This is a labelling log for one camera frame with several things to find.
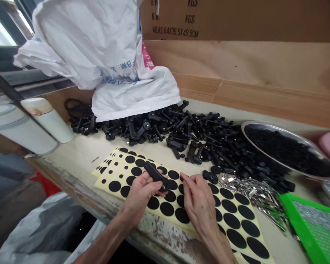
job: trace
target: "gray trash bag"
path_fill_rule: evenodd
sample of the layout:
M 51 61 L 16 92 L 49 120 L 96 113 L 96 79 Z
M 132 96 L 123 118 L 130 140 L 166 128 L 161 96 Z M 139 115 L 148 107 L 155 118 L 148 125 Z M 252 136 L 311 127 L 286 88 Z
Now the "gray trash bag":
M 93 241 L 98 237 L 98 235 L 106 228 L 106 224 L 100 220 L 96 220 L 92 228 L 89 230 L 88 234 L 83 238 L 78 247 L 74 252 L 68 257 L 64 264 L 71 264 L 78 258 L 80 254 L 85 252 Z
M 64 192 L 48 197 L 23 218 L 0 249 L 0 264 L 59 264 L 71 255 L 62 251 L 83 207 Z

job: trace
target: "cardboard box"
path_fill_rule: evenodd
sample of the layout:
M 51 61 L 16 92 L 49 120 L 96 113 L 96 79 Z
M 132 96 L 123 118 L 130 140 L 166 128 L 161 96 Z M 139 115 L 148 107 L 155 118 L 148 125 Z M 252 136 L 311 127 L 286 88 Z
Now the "cardboard box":
M 330 42 L 330 0 L 144 0 L 145 40 Z

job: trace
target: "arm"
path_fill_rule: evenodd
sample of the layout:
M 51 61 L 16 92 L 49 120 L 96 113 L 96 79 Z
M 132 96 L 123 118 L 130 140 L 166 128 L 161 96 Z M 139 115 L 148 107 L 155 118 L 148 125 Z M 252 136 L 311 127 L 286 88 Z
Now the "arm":
M 215 215 L 215 201 L 206 180 L 199 174 L 183 179 L 184 206 L 198 235 L 217 263 L 238 263 L 226 236 L 219 230 Z
M 165 197 L 167 192 L 158 191 L 161 186 L 162 182 L 153 182 L 148 172 L 137 177 L 132 183 L 123 208 L 91 246 L 73 263 L 108 263 L 127 234 L 139 224 L 149 199 L 155 194 Z

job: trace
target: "workbench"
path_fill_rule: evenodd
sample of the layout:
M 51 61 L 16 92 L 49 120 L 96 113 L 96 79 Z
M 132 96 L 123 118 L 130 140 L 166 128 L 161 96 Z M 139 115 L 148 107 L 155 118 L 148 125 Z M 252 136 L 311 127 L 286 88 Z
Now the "workbench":
M 326 128 L 281 118 L 191 99 L 186 100 L 190 102 L 186 110 L 191 113 L 216 112 L 228 120 L 260 120 L 301 135 L 308 135 L 309 138 L 329 131 Z M 27 160 L 45 177 L 71 196 L 76 203 L 83 206 L 97 219 L 108 224 L 124 202 L 94 187 L 97 178 L 91 172 L 118 145 L 131 148 L 137 155 L 150 157 L 188 175 L 202 174 L 203 170 L 209 170 L 212 166 L 211 162 L 195 165 L 185 162 L 184 159 L 177 160 L 172 150 L 166 147 L 165 141 L 157 144 L 145 142 L 128 147 L 127 139 L 118 136 L 114 141 L 107 141 L 102 131 L 89 136 L 76 135 L 72 141 L 60 144 L 54 152 Z M 296 184 L 294 195 L 320 203 L 314 194 L 314 189 L 319 185 L 318 183 L 303 176 L 287 176 L 286 179 Z M 258 218 L 264 240 L 276 264 L 309 263 L 308 256 L 304 253 L 301 245 L 289 232 L 282 234 L 274 223 L 257 208 L 254 208 L 254 212 Z M 131 232 L 126 239 L 157 263 L 211 263 L 211 256 L 202 242 L 194 239 L 172 223 L 149 212 L 145 212 L 138 228 Z

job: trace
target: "sticker sheet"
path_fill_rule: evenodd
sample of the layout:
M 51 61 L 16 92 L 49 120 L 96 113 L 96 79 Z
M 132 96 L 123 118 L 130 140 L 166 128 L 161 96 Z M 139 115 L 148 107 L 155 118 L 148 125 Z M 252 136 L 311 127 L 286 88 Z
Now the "sticker sheet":
M 147 211 L 160 216 L 185 232 L 199 237 L 184 209 L 183 184 L 180 172 L 137 155 L 127 148 L 118 146 L 93 171 L 98 179 L 95 187 L 125 200 L 133 180 L 144 171 L 144 162 L 149 161 L 169 176 L 172 185 L 165 198 L 153 196 Z M 232 251 L 239 263 L 275 263 L 263 240 L 257 218 L 249 199 L 219 185 L 209 183 L 215 199 L 216 220 L 218 227 L 229 239 Z

